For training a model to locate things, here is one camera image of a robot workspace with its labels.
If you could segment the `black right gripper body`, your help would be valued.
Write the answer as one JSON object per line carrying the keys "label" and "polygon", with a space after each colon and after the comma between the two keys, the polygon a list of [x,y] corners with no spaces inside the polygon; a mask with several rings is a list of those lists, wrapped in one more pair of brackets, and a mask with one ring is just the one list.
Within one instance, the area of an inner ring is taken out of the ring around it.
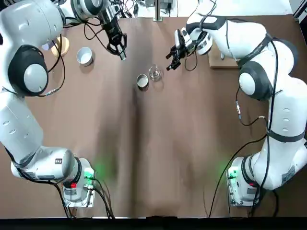
{"label": "black right gripper body", "polygon": [[175,58],[179,58],[179,59],[186,57],[192,51],[192,48],[189,45],[187,45],[185,42],[180,43],[179,47],[177,47],[176,45],[173,45],[171,49],[176,49],[177,54]]}

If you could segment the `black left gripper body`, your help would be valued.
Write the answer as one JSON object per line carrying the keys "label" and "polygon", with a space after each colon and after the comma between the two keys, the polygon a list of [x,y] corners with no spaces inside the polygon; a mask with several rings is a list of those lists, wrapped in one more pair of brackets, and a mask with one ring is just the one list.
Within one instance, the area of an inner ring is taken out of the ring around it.
{"label": "black left gripper body", "polygon": [[108,46],[125,46],[126,34],[124,34],[118,23],[118,16],[102,13],[103,29],[108,38]]}

